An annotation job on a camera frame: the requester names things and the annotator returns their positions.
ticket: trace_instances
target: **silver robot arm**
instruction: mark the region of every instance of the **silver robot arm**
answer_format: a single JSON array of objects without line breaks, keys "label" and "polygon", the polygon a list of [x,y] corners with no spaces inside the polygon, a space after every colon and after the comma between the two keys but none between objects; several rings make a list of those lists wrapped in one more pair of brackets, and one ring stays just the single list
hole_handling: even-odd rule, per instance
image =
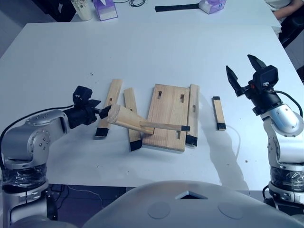
[{"label": "silver robot arm", "polygon": [[3,139],[3,227],[33,216],[48,216],[46,162],[50,145],[69,132],[60,110],[39,114],[10,130]]},{"label": "silver robot arm", "polygon": [[95,107],[100,101],[89,100],[91,94],[92,90],[79,86],[73,93],[73,108],[35,115],[4,135],[3,228],[31,216],[57,219],[56,204],[47,195],[49,148],[70,129],[97,119],[100,110]]},{"label": "silver robot arm", "polygon": [[272,198],[265,203],[290,215],[304,214],[304,139],[303,112],[300,114],[284,104],[275,91],[278,71],[274,66],[266,66],[255,56],[248,58],[256,70],[248,85],[241,87],[237,76],[227,66],[228,80],[236,95],[243,94],[255,105],[256,115],[264,121],[268,136],[268,159],[271,181],[269,193]]},{"label": "silver robot arm", "polygon": [[29,118],[5,135],[2,142],[5,167],[21,170],[45,164],[50,145],[69,131],[67,115],[60,110]]},{"label": "silver robot arm", "polygon": [[268,135],[269,192],[276,199],[304,205],[303,118],[286,104],[261,118]]}]

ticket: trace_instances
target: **wooden stick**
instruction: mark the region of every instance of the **wooden stick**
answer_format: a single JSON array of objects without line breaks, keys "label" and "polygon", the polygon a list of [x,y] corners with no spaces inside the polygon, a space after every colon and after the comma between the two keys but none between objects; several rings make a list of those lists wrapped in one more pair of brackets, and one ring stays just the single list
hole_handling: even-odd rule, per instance
[{"label": "wooden stick", "polygon": [[219,96],[214,96],[212,98],[212,101],[213,101],[213,108],[214,108],[215,118],[216,118],[216,121],[217,121],[217,130],[218,131],[224,131],[224,130],[226,130],[226,124],[225,124],[222,104],[220,102],[220,97]]},{"label": "wooden stick", "polygon": [[166,123],[163,123],[163,124],[162,123],[153,123],[153,122],[148,122],[148,121],[140,121],[139,124],[142,127],[153,127],[153,128],[174,130],[174,131],[182,131],[182,132],[190,131],[189,126],[183,126],[183,125],[166,124]]},{"label": "wooden stick", "polygon": [[126,127],[146,134],[154,133],[154,128],[140,126],[140,121],[146,122],[146,119],[117,104],[113,104],[111,106],[111,109],[108,112],[108,117],[106,117],[106,121],[111,124]]},{"label": "wooden stick", "polygon": [[[130,111],[134,112],[135,114],[137,114],[133,88],[125,89],[123,94],[124,94],[125,107]],[[135,131],[132,129],[129,129],[129,141],[130,141],[131,151],[135,151],[141,148],[143,145],[141,139],[141,133],[139,131]]]},{"label": "wooden stick", "polygon": [[[122,87],[123,81],[121,79],[113,79],[111,82],[110,90],[106,101],[104,103],[104,108],[117,103],[118,95],[120,89]],[[108,135],[110,129],[110,124],[105,120],[102,119],[99,121],[95,137],[106,137]]]},{"label": "wooden stick", "polygon": [[189,108],[187,125],[190,131],[186,135],[186,144],[198,146],[198,128],[199,128],[199,99],[200,87],[195,84],[190,85]]}]

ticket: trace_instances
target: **black mount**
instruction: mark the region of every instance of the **black mount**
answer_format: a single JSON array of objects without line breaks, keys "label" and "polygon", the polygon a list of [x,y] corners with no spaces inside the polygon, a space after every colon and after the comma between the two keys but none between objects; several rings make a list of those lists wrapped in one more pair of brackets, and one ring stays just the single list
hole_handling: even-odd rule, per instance
[{"label": "black mount", "polygon": [[279,96],[274,92],[274,86],[278,82],[277,68],[266,64],[255,56],[247,55],[252,67],[256,70],[253,74],[253,79],[248,82],[248,85],[241,87],[238,83],[238,77],[235,73],[226,66],[228,81],[239,97],[243,94],[252,101],[255,105],[253,112],[256,115],[261,115],[274,107],[282,104]]}]

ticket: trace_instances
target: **mortise hole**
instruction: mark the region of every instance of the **mortise hole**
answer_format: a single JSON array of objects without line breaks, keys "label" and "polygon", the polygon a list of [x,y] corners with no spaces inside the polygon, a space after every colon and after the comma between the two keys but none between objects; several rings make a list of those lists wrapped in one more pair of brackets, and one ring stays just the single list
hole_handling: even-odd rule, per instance
[{"label": "mortise hole", "polygon": [[161,91],[158,91],[158,97],[157,97],[157,99],[160,99],[161,96],[162,96],[162,92],[161,92]]},{"label": "mortise hole", "polygon": [[181,95],[180,95],[180,98],[181,98],[181,99],[180,99],[180,102],[184,103],[185,94],[181,94]]},{"label": "mortise hole", "polygon": [[181,131],[176,131],[176,138],[180,139],[181,138],[180,136],[181,136]]}]

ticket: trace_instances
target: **black cable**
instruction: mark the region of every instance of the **black cable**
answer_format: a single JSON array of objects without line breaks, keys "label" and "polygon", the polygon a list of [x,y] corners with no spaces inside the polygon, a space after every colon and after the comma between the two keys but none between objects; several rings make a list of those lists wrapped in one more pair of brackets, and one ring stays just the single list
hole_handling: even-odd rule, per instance
[{"label": "black cable", "polygon": [[2,151],[1,151],[1,144],[2,144],[2,140],[3,140],[3,137],[5,135],[5,133],[9,130],[9,128],[11,128],[13,125],[15,125],[16,123],[20,122],[21,120],[24,120],[32,115],[35,115],[35,114],[38,114],[38,113],[42,113],[42,112],[46,112],[46,111],[50,111],[50,110],[54,110],[54,109],[66,109],[66,108],[71,108],[73,107],[74,105],[69,105],[69,106],[66,106],[66,107],[57,107],[57,108],[47,108],[47,109],[44,109],[44,110],[40,110],[40,111],[37,111],[37,112],[34,112],[34,113],[31,113],[29,115],[26,115],[18,120],[16,120],[15,122],[11,123],[9,126],[7,126],[4,131],[2,132],[1,136],[0,136],[0,168],[1,170],[5,170],[5,166],[4,166],[4,163],[3,163],[3,160],[2,160]]},{"label": "black cable", "polygon": [[63,204],[63,202],[67,199],[67,197],[69,196],[70,194],[70,191],[69,189],[67,188],[67,195],[62,199],[61,203],[60,203],[60,206],[57,208],[57,210],[59,210]]},{"label": "black cable", "polygon": [[262,190],[262,194],[263,194],[263,198],[266,199],[266,196],[265,196],[265,190],[268,189],[268,185],[266,185],[263,190]]},{"label": "black cable", "polygon": [[283,91],[274,90],[274,92],[275,92],[275,93],[278,93],[278,94],[283,94],[283,95],[287,96],[290,100],[292,100],[292,101],[296,104],[296,106],[298,106],[299,111],[300,111],[300,116],[303,118],[303,110],[302,110],[302,107],[300,106],[299,103],[297,103],[296,100],[294,100],[288,93],[285,93],[285,92],[283,92]]},{"label": "black cable", "polygon": [[141,0],[141,2],[139,2],[139,3],[134,3],[135,1],[138,1],[138,0],[115,1],[114,3],[126,3],[126,2],[129,2],[129,5],[132,6],[132,7],[140,7],[140,6],[142,6],[146,2],[146,0]]},{"label": "black cable", "polygon": [[55,202],[57,202],[57,201],[60,199],[61,194],[62,194],[64,191],[65,191],[65,185],[62,184],[61,187],[60,187],[60,191],[55,191],[55,192],[59,192],[59,195],[58,195],[57,199],[55,200]]}]

